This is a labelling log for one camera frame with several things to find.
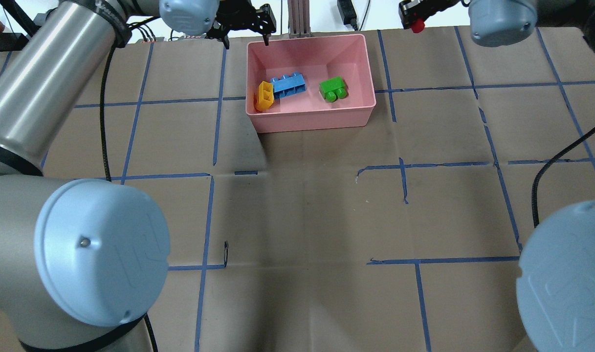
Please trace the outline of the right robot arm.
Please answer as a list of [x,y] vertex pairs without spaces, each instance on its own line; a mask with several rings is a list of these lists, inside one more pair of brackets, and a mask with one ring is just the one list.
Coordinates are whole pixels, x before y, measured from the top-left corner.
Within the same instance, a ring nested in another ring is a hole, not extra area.
[[388,46],[428,351],[595,352],[595,54],[571,23]]

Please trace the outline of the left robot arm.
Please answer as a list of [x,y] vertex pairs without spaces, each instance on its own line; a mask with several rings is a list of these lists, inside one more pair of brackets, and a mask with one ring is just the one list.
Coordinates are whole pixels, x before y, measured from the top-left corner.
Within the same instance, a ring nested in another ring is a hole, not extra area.
[[152,351],[148,312],[168,270],[169,232],[145,192],[104,176],[45,173],[87,85],[143,22],[229,47],[272,14],[248,0],[61,0],[0,76],[0,311],[26,352]]

